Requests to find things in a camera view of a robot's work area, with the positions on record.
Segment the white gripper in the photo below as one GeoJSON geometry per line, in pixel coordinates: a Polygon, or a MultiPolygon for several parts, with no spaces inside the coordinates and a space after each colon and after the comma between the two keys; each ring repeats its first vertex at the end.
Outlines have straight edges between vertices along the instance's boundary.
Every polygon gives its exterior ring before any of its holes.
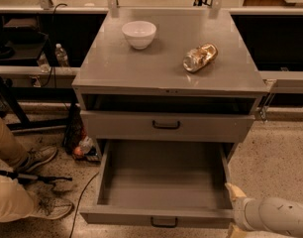
{"type": "Polygon", "coordinates": [[[232,183],[226,182],[225,187],[229,192],[230,201],[234,201],[233,212],[236,222],[230,223],[226,238],[247,238],[247,231],[256,231],[260,224],[258,213],[260,201],[246,197],[247,195],[232,183]]]}

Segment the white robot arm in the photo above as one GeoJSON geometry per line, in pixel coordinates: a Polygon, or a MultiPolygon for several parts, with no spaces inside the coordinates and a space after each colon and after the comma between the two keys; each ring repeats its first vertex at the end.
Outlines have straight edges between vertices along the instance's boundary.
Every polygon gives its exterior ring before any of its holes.
{"type": "Polygon", "coordinates": [[[280,197],[247,197],[236,185],[227,182],[234,221],[227,238],[246,238],[249,232],[264,231],[303,238],[303,204],[280,197]]]}

